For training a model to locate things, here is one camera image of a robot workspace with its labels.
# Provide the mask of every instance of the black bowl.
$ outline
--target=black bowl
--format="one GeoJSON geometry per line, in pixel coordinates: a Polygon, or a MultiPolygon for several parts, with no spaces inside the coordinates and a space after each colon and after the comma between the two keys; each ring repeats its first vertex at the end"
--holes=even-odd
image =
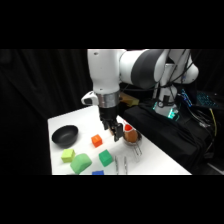
{"type": "Polygon", "coordinates": [[[69,148],[76,142],[78,132],[79,130],[76,126],[62,127],[52,135],[52,141],[63,149],[69,148]]]}

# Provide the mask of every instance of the green cube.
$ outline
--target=green cube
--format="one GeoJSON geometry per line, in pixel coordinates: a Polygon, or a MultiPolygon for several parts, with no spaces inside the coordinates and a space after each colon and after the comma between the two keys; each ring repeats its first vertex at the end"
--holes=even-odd
{"type": "Polygon", "coordinates": [[[75,152],[73,149],[65,149],[62,154],[62,161],[64,163],[71,163],[75,157],[75,152]]]}
{"type": "Polygon", "coordinates": [[[100,153],[99,158],[104,167],[109,166],[113,162],[113,157],[108,150],[100,153]]]}
{"type": "Polygon", "coordinates": [[[86,154],[81,154],[75,157],[71,163],[71,168],[76,174],[80,174],[89,166],[92,165],[91,159],[86,154]]]}

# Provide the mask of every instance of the light green cube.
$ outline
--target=light green cube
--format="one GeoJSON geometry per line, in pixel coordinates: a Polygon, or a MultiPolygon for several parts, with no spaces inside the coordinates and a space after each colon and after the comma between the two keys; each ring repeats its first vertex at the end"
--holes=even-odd
{"type": "Polygon", "coordinates": [[[89,166],[92,165],[92,161],[86,154],[81,154],[75,157],[75,159],[71,163],[71,168],[76,174],[80,174],[89,166]]]}
{"type": "Polygon", "coordinates": [[[65,149],[62,154],[62,161],[64,163],[71,163],[75,157],[75,152],[73,149],[65,149]]]}

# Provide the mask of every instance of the green light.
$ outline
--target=green light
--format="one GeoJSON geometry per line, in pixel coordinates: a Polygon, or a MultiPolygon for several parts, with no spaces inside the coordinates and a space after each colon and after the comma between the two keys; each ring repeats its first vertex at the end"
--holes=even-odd
{"type": "Polygon", "coordinates": [[[153,107],[153,110],[155,110],[155,109],[156,109],[156,105],[157,105],[157,102],[155,103],[155,105],[154,105],[154,107],[153,107]]]}
{"type": "Polygon", "coordinates": [[[174,117],[175,117],[175,113],[173,112],[173,109],[171,109],[168,115],[168,118],[173,119],[174,117]]]}

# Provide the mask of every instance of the orange cube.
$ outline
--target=orange cube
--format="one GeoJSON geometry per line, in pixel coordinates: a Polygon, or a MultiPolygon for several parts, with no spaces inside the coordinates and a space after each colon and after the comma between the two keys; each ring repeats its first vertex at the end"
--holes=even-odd
{"type": "Polygon", "coordinates": [[[92,142],[96,148],[103,144],[103,140],[99,135],[92,137],[92,142]]]}

